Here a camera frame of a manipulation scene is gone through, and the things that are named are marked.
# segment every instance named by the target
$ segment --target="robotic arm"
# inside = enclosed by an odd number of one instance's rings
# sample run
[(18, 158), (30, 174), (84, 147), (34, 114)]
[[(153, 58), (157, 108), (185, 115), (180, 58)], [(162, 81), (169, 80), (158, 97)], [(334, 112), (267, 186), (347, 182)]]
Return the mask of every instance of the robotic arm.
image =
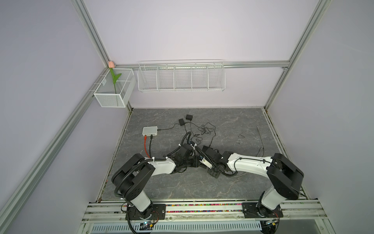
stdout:
[(116, 186), (115, 195), (134, 206), (140, 218), (149, 218), (153, 210), (153, 203), (143, 190), (150, 177), (176, 173), (186, 167), (207, 167), (208, 173), (215, 178), (220, 174), (234, 176), (238, 171), (269, 178), (273, 185), (262, 193), (257, 204), (251, 205), (247, 218), (274, 217), (273, 213), (279, 210), (281, 202), (298, 199), (304, 177), (302, 171), (282, 154), (260, 158), (225, 151), (221, 155), (206, 146), (201, 150), (193, 142), (180, 145), (172, 153), (175, 155), (162, 159), (149, 159), (135, 154), (111, 179)]

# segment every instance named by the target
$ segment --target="wire basket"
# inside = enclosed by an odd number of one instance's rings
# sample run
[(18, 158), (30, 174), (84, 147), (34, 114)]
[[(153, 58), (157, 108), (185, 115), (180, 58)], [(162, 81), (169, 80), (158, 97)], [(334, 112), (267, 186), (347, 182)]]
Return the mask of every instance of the wire basket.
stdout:
[(226, 86), (224, 64), (140, 65), (138, 85), (141, 92), (223, 91)]
[(136, 83), (134, 71), (113, 68), (113, 72), (116, 75), (122, 73), (116, 82), (116, 88), (114, 88), (113, 79), (108, 70), (93, 94), (102, 107), (126, 107)]

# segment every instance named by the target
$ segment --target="white label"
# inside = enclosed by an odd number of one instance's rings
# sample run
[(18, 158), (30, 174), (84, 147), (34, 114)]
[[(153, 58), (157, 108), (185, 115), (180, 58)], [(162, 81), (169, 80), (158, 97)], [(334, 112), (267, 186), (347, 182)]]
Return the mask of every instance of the white label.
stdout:
[(107, 82), (107, 79), (104, 77), (104, 79), (102, 79), (101, 84), (104, 86), (106, 82)]

